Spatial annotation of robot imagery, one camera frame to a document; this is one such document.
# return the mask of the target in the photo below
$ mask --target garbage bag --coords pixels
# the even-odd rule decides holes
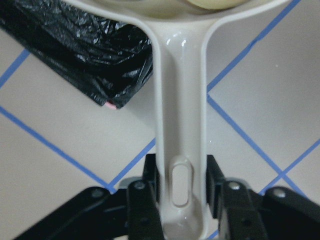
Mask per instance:
[[[61,0],[0,0],[0,27],[101,106],[123,107],[152,74],[141,29]]]

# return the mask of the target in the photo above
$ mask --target scoop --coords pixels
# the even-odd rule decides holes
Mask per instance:
[[[220,11],[204,9],[187,0],[64,1],[87,12],[136,25],[151,39],[162,228],[169,240],[205,239],[209,217],[208,41],[219,26],[267,11],[287,0],[249,0]]]

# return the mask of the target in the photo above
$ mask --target floor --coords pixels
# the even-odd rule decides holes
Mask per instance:
[[[287,5],[212,36],[207,152],[256,192],[287,186],[320,204],[320,1]],[[156,151],[153,87],[100,107],[0,30],[0,239],[86,187],[141,175]]]

